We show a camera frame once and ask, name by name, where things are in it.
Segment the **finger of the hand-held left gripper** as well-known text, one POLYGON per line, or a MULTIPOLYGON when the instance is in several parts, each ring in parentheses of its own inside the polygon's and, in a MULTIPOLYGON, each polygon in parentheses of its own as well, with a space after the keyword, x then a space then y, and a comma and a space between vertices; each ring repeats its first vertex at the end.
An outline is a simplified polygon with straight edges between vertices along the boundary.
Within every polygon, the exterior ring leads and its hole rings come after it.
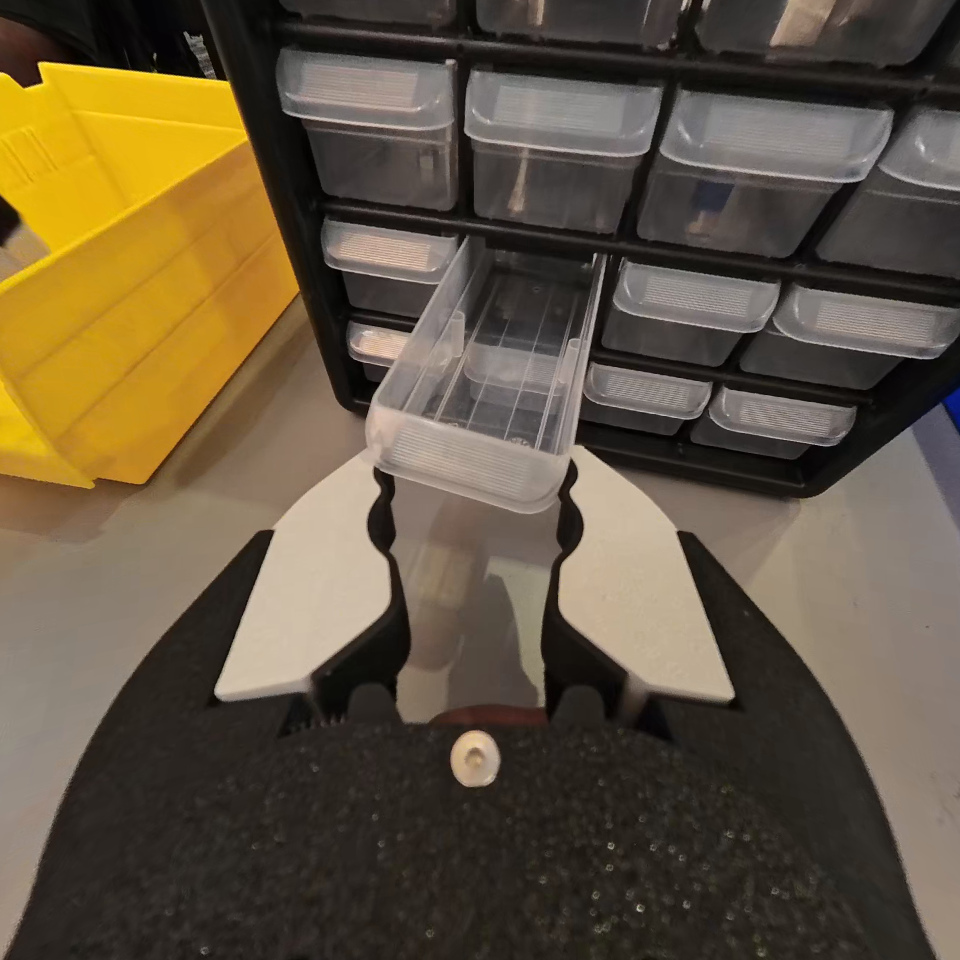
POLYGON ((50 255, 42 237, 1 197, 1 280, 8 280, 50 255))

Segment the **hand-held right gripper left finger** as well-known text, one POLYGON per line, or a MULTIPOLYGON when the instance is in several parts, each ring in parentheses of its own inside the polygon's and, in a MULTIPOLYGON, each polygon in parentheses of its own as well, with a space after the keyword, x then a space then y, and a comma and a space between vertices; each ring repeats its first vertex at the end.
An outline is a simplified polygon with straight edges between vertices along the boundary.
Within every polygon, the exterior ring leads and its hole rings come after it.
POLYGON ((352 458, 276 522, 214 686, 223 703, 302 694, 346 707, 357 688, 391 695, 411 650, 393 478, 352 458))

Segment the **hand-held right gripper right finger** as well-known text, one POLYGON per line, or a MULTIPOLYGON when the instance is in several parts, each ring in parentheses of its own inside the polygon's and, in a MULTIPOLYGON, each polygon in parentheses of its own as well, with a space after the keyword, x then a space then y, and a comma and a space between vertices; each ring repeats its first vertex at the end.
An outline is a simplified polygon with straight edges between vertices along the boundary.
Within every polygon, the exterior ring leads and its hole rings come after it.
POLYGON ((729 707, 734 684, 673 522, 582 446, 558 502, 543 612, 547 713, 581 687, 628 724, 654 700, 729 707))

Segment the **yellow plastic bin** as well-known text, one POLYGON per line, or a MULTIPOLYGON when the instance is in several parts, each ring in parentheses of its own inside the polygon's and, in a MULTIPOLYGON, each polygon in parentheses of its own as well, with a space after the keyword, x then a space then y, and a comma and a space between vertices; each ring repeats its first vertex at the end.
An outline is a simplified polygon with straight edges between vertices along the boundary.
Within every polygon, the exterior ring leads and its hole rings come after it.
POLYGON ((2 76, 2 197, 49 253, 2 278, 1 473, 143 484, 298 294, 220 80, 2 76))

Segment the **clear plastic drawer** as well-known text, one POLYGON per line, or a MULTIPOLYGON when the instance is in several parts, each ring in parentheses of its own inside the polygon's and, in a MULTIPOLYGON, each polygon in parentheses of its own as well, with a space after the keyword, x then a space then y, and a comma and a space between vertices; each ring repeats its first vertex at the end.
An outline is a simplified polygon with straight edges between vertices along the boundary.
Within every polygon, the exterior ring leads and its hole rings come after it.
POLYGON ((607 264, 464 239, 369 404, 371 462, 496 508, 546 510, 570 466, 607 264))

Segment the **black drawer cabinet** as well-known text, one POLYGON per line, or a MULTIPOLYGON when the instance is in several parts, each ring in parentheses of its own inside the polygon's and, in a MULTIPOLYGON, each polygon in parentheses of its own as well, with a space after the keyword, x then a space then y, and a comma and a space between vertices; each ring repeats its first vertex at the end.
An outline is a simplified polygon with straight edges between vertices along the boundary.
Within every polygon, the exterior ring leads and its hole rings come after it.
POLYGON ((756 281, 779 280, 826 290, 940 306, 958 305, 958 281, 938 274, 874 270, 827 262, 816 252, 856 188, 841 188, 798 245, 781 259, 713 251, 642 240, 636 228, 651 192, 651 169, 668 113, 681 89, 819 101, 845 106, 890 107, 895 126, 913 110, 958 111, 958 68, 949 59, 958 48, 958 2, 942 25, 906 65, 875 67, 850 63, 768 61, 759 55, 714 53, 701 46, 697 26, 705 2, 682 2, 673 38, 663 50, 645 51, 620 43, 534 40, 480 27, 475 2, 455 2, 453 26, 386 25, 326 17, 305 19, 280 2, 203 2, 217 51, 235 94, 255 159, 294 268, 318 349, 334 396, 342 407, 365 415, 375 386, 347 352, 349 321, 386 327, 390 318, 348 305, 342 280, 320 254, 327 216, 421 234, 484 238, 495 249, 590 261, 605 255, 590 360, 623 369, 673 377, 710 379, 752 393, 806 402, 853 405, 851 432, 834 450, 806 452, 785 462, 752 453, 727 452, 694 444, 692 428, 673 437, 581 421, 577 442, 613 466, 723 486, 764 496, 805 499, 821 495, 863 464, 958 389, 958 344, 939 358, 910 360, 869 390, 844 390, 744 371, 740 343, 719 371, 703 366, 632 356, 601 343, 620 263, 647 259, 656 266, 697 270, 756 281), (321 185, 300 120, 283 113, 275 70, 285 46, 320 52, 454 65, 459 114, 464 113, 473 68, 556 76, 586 81, 651 81, 663 85, 664 105, 654 127, 651 150, 633 174, 626 208, 612 234, 552 229, 476 215, 474 163, 469 139, 457 122, 457 198, 450 211, 391 206, 330 197, 321 185))

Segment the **set of clear cabinet drawers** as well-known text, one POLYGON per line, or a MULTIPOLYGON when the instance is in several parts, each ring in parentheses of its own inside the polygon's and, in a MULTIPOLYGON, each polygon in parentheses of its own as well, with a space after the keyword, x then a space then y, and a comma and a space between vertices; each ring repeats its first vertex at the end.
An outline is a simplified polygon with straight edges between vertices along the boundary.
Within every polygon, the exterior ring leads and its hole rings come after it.
MULTIPOLYGON (((438 30, 455 2, 279 2, 304 19, 438 30)), ((683 2, 646 28, 646 5, 475 2, 481 28, 552 42, 664 50, 683 2)), ((665 104, 651 80, 585 80, 472 68, 463 114, 454 64, 285 46, 274 70, 283 114, 300 121, 330 197, 450 211, 457 198, 458 120, 472 150, 482 219, 585 234, 614 232, 665 104)), ((854 186, 822 236, 818 258, 958 282, 958 110, 920 107, 896 126, 890 106, 678 90, 637 214, 640 239, 789 258, 843 187, 854 186), (735 185, 714 231, 689 231, 699 180, 735 185)), ((348 356, 373 393, 468 237, 326 216, 323 264, 347 304, 389 317, 346 325, 348 356)), ((910 360, 958 345, 958 304, 848 294, 625 259, 615 276, 603 347, 719 372, 742 371, 867 391, 910 360)), ((854 405, 722 386, 711 379, 600 364, 588 357, 581 422, 793 462, 832 451, 854 405)), ((574 445, 582 446, 577 441, 574 445)))

